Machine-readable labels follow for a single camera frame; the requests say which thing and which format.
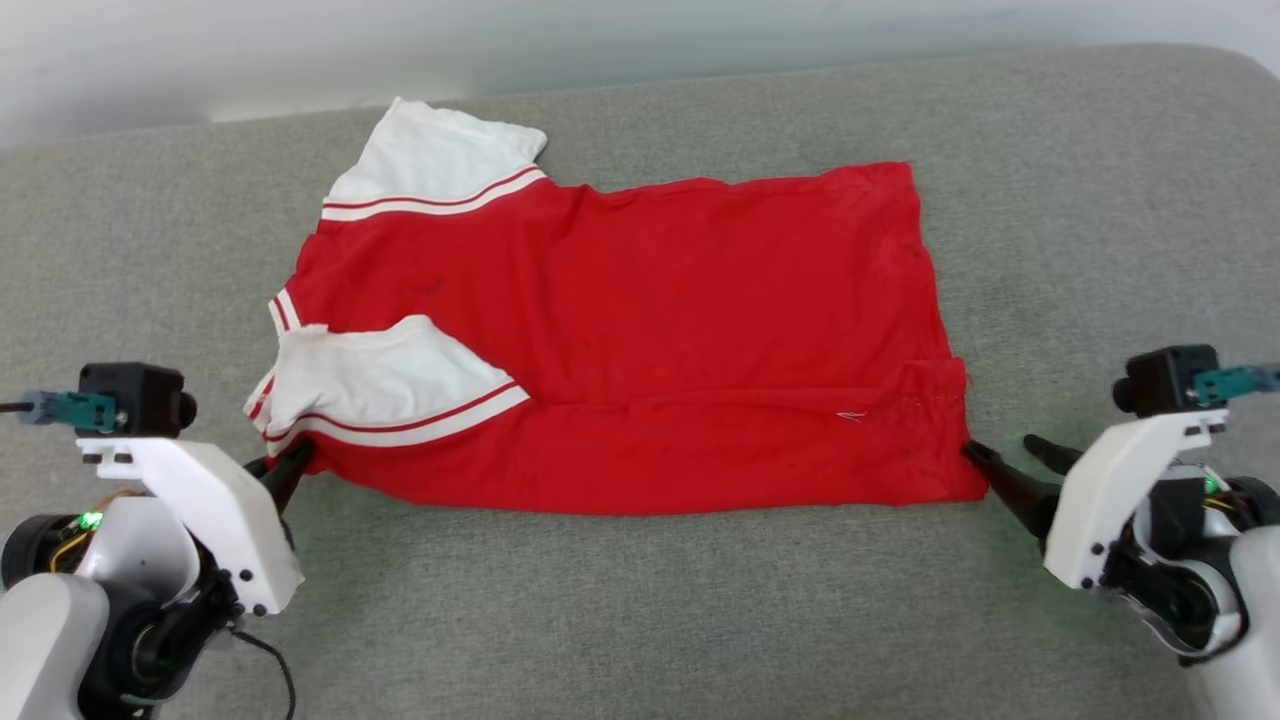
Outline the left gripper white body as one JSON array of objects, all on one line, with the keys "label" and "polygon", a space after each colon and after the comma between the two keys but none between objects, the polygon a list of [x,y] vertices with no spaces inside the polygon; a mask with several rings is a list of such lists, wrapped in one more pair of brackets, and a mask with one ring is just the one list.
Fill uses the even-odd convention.
[{"label": "left gripper white body", "polygon": [[239,601],[283,612],[305,582],[275,501],[215,445],[166,438],[78,438],[97,475],[145,486],[233,578]]}]

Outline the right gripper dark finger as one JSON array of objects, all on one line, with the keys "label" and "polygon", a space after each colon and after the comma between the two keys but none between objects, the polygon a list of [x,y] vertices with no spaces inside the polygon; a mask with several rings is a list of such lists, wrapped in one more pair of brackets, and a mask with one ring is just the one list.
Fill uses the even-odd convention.
[{"label": "right gripper dark finger", "polygon": [[965,443],[963,454],[1038,546],[1047,546],[1061,486],[1025,474],[1006,462],[996,450],[977,441]]},{"label": "right gripper dark finger", "polygon": [[1078,448],[1057,445],[1036,434],[1025,434],[1021,445],[1032,457],[1060,477],[1065,477],[1083,456]]}]

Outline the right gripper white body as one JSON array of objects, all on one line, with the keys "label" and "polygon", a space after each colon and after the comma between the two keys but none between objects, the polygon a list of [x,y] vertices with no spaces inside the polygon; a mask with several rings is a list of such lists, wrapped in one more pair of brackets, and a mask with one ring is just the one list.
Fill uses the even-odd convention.
[{"label": "right gripper white body", "polygon": [[1044,569],[1070,588],[1097,580],[1106,564],[1096,553],[1120,538],[1172,460],[1213,441],[1225,407],[1151,416],[1110,427],[1066,474],[1046,539]]}]

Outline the red white striped garment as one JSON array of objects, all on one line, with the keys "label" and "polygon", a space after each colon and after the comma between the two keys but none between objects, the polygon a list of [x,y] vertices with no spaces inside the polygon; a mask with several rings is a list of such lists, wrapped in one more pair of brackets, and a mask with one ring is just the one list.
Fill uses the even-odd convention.
[{"label": "red white striped garment", "polygon": [[390,104],[268,305],[271,460],[530,512],[986,496],[909,164],[602,191],[545,146]]}]

